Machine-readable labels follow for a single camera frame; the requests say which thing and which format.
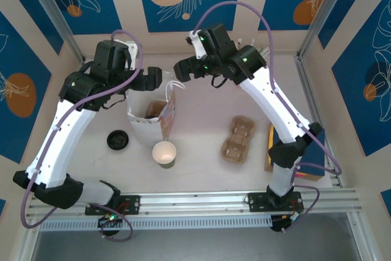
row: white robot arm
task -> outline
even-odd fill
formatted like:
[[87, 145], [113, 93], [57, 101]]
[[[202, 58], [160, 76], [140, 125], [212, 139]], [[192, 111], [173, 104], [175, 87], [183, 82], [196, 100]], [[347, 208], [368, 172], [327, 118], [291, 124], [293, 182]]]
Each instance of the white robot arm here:
[[[190, 73], [194, 74], [195, 79], [207, 75], [214, 77], [222, 75], [225, 78], [224, 82], [227, 79], [232, 80], [257, 102], [276, 128], [280, 138], [280, 142], [269, 151], [274, 162], [272, 182], [268, 186], [269, 196], [276, 199], [288, 197], [289, 192], [293, 190], [291, 179], [295, 165], [312, 141], [301, 127], [318, 135], [322, 130], [320, 125], [311, 124], [303, 117], [276, 82], [274, 82], [275, 88], [272, 88], [269, 68], [260, 53], [249, 45], [237, 50], [223, 24], [190, 32], [187, 41], [194, 47], [195, 56], [175, 65], [177, 78], [181, 82], [187, 82], [190, 80]], [[277, 91], [302, 125], [296, 123], [282, 104], [276, 95]]]
[[[104, 104], [111, 95], [91, 100], [71, 112], [57, 130], [38, 172], [37, 164], [52, 130], [57, 128], [58, 121], [64, 114], [84, 98], [113, 88], [129, 79], [134, 73], [136, 54], [137, 46], [132, 42], [102, 41], [97, 45], [94, 61], [90, 64], [90, 72], [85, 73], [85, 68], [71, 73], [65, 79], [59, 94], [56, 115], [45, 141], [31, 165], [25, 171], [15, 173], [15, 183], [26, 189], [37, 173], [31, 191], [46, 204], [67, 209], [74, 204], [107, 205], [112, 202], [112, 208], [116, 208], [118, 201], [115, 197], [119, 196], [120, 191], [114, 186], [104, 181], [82, 183], [67, 174], [72, 154], [84, 130], [97, 111], [105, 108]], [[153, 91], [160, 86], [161, 81], [161, 69], [149, 67], [147, 75], [140, 70], [126, 89], [114, 94], [124, 95], [128, 89]]]

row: white paper cup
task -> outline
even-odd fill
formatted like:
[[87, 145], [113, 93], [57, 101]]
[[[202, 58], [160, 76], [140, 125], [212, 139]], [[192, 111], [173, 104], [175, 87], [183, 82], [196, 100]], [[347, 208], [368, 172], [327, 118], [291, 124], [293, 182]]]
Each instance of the white paper cup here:
[[174, 166], [177, 150], [175, 146], [167, 141], [158, 142], [153, 150], [152, 157], [163, 168]]

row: black lid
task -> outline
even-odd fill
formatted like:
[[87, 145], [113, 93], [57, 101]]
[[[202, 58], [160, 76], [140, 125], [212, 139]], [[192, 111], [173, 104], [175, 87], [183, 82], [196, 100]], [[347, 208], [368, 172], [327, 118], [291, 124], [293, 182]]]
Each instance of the black lid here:
[[129, 143], [128, 135], [121, 130], [113, 131], [108, 136], [108, 146], [113, 150], [124, 149]]

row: purple cable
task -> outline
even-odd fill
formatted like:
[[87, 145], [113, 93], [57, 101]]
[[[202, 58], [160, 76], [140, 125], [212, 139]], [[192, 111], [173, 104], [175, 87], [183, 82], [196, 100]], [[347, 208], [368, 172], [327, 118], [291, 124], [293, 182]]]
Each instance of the purple cable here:
[[[26, 220], [26, 206], [27, 206], [27, 202], [28, 202], [28, 199], [29, 199], [29, 195], [30, 195], [30, 192], [31, 192], [31, 188], [35, 182], [35, 180], [37, 179], [37, 176], [38, 176], [38, 173], [39, 173], [39, 170], [40, 168], [42, 167], [42, 162], [43, 162], [43, 159], [45, 159], [45, 156], [46, 154], [48, 153], [48, 150], [49, 150], [49, 147], [51, 145], [51, 143], [53, 142], [53, 139], [57, 133], [57, 131], [60, 129], [61, 125], [63, 124], [63, 122], [65, 121], [65, 119], [67, 119], [67, 117], [72, 113], [72, 111], [74, 111], [77, 107], [83, 105], [84, 103], [88, 102], [88, 101], [91, 101], [91, 100], [94, 100], [96, 98], [100, 98], [100, 97], [103, 97], [105, 95], [109, 95], [109, 94], [112, 94], [116, 91], [119, 91], [121, 90], [122, 88], [126, 87], [127, 85], [129, 85], [129, 83], [131, 83], [135, 78], [136, 76], [139, 74], [141, 68], [142, 68], [142, 63], [144, 61], [144, 53], [142, 51], [142, 47], [141, 47], [141, 43], [138, 41], [138, 39], [136, 38], [136, 36], [134, 36], [132, 33], [128, 32], [128, 31], [125, 31], [125, 30], [116, 30], [114, 31], [112, 34], [111, 34], [111, 40], [114, 39], [115, 35], [117, 34], [125, 34], [127, 36], [129, 36], [130, 38], [132, 38], [132, 40], [136, 43], [137, 47], [138, 47], [138, 50], [140, 52], [140, 60], [139, 60], [139, 63], [137, 65], [137, 69], [136, 71], [131, 75], [131, 77], [129, 79], [127, 79], [125, 82], [123, 82], [122, 84], [119, 84], [118, 86], [115, 86], [109, 90], [106, 90], [106, 91], [103, 91], [103, 92], [100, 92], [98, 94], [95, 94], [95, 95], [92, 95], [92, 96], [89, 96], [87, 98], [84, 98], [82, 100], [80, 100], [79, 102], [77, 102], [75, 105], [73, 105], [59, 120], [59, 122], [57, 123], [56, 125], [56, 129], [54, 129], [49, 138], [48, 138], [48, 141], [46, 142], [43, 150], [42, 150], [42, 154], [40, 156], [40, 158], [38, 159], [38, 162], [37, 162], [37, 166], [35, 167], [35, 172], [34, 174], [32, 175], [31, 177], [31, 180], [26, 188], [26, 192], [24, 193], [24, 196], [23, 196], [23, 200], [22, 200], [22, 205], [21, 205], [21, 209], [20, 209], [20, 219], [21, 219], [21, 222], [22, 222], [22, 225], [27, 228], [27, 229], [33, 229], [39, 225], [41, 225], [41, 223], [43, 223], [46, 219], [48, 219], [48, 217], [50, 215], [52, 215], [52, 213], [57, 209], [57, 207], [54, 207], [52, 210], [49, 211], [49, 213], [47, 215], [45, 215], [40, 221], [38, 221], [37, 223], [35, 224], [28, 224], [27, 223], [27, 220]], [[101, 208], [103, 209], [106, 209], [108, 210], [107, 207], [105, 206], [102, 206]]]
[[340, 175], [337, 171], [333, 170], [333, 169], [329, 169], [329, 168], [326, 168], [324, 166], [319, 166], [315, 163], [309, 163], [309, 162], [299, 162], [298, 164], [296, 164], [296, 166], [310, 166], [310, 167], [314, 167], [314, 168], [317, 168], [317, 169], [321, 169], [322, 171], [327, 171], [327, 172], [330, 172], [331, 174], [335, 174], [335, 175]]
[[[273, 35], [272, 35], [272, 32], [271, 32], [271, 29], [269, 27], [269, 24], [268, 22], [265, 20], [265, 18], [262, 16], [262, 14], [255, 8], [255, 7], [252, 7], [250, 4], [247, 4], [247, 3], [244, 3], [244, 2], [241, 2], [241, 1], [223, 1], [223, 2], [220, 2], [220, 3], [217, 3], [215, 4], [214, 6], [210, 7], [204, 14], [203, 16], [201, 17], [201, 19], [199, 20], [199, 22], [197, 23], [197, 25], [195, 26], [194, 30], [193, 30], [193, 34], [196, 33], [196, 31], [201, 27], [201, 24], [203, 23], [203, 21], [205, 20], [205, 18], [212, 12], [214, 11], [216, 8], [220, 7], [220, 6], [227, 6], [227, 5], [230, 5], [230, 4], [233, 4], [233, 5], [238, 5], [238, 6], [243, 6], [243, 7], [246, 7], [248, 8], [249, 10], [253, 11], [253, 13], [255, 13], [262, 21], [263, 25], [265, 26], [266, 28], [266, 31], [268, 32], [268, 36], [269, 36], [269, 43], [270, 43], [270, 65], [269, 65], [269, 78], [270, 78], [270, 86], [271, 86], [271, 89], [273, 90], [273, 92], [275, 93], [275, 95], [277, 96], [277, 98], [281, 101], [281, 103], [284, 105], [284, 107], [287, 109], [287, 111], [291, 114], [291, 116], [293, 117], [294, 121], [298, 124], [298, 125], [302, 125], [300, 119], [297, 117], [296, 113], [294, 113], [294, 111], [289, 107], [288, 103], [282, 98], [281, 94], [279, 94], [278, 92], [276, 92], [276, 85], [274, 84], [274, 41], [273, 41]], [[305, 133], [307, 135], [309, 135], [311, 137], [311, 139], [313, 139], [318, 145], [319, 147], [321, 147], [321, 149], [323, 150], [323, 152], [331, 159], [331, 161], [335, 164], [335, 168], [336, 168], [336, 173], [334, 174], [337, 174], [337, 175], [340, 175], [342, 173], [342, 169], [341, 169], [341, 166], [339, 164], [339, 162], [337, 161], [337, 159], [334, 158], [334, 156], [332, 156], [331, 152], [328, 151], [325, 146], [308, 130], [306, 129], [306, 127], [304, 126], [301, 126], [301, 129], [303, 131], [305, 131]]]
[[303, 212], [300, 216], [298, 216], [297, 220], [295, 220], [290, 227], [288, 227], [287, 229], [285, 229], [285, 232], [287, 232], [288, 230], [290, 230], [292, 227], [294, 227], [299, 221], [300, 219], [304, 218], [305, 215], [307, 215], [309, 213], [309, 211], [312, 210], [312, 208], [315, 206], [315, 204], [318, 202], [319, 200], [319, 197], [320, 197], [320, 191], [317, 187], [315, 186], [306, 186], [306, 185], [294, 185], [295, 187], [297, 188], [304, 188], [304, 189], [314, 189], [316, 191], [316, 198], [315, 200], [312, 202], [312, 204], [310, 205], [310, 207], [308, 207], [306, 209], [305, 212]]
[[103, 233], [103, 229], [104, 229], [104, 227], [106, 226], [106, 224], [108, 223], [108, 222], [106, 222], [106, 223], [104, 223], [104, 224], [102, 225], [102, 227], [100, 228], [100, 234], [102, 235], [102, 238], [104, 238], [104, 239], [107, 240], [107, 241], [114, 241], [114, 242], [116, 242], [116, 243], [122, 243], [123, 241], [128, 241], [128, 240], [130, 240], [130, 239], [132, 238], [132, 236], [133, 236], [133, 227], [132, 227], [130, 221], [128, 221], [128, 220], [126, 219], [125, 215], [122, 215], [121, 213], [119, 213], [119, 212], [117, 212], [117, 211], [115, 211], [115, 210], [113, 210], [113, 209], [111, 209], [111, 208], [109, 208], [109, 207], [100, 205], [100, 204], [91, 204], [91, 205], [92, 205], [92, 206], [95, 206], [95, 207], [98, 207], [98, 208], [101, 208], [101, 209], [104, 209], [104, 210], [107, 210], [107, 211], [109, 211], [109, 212], [111, 212], [111, 213], [114, 213], [114, 214], [117, 215], [118, 217], [122, 218], [122, 220], [124, 220], [124, 221], [129, 225], [130, 234], [129, 234], [126, 238], [109, 238], [109, 237], [105, 236], [104, 233]]

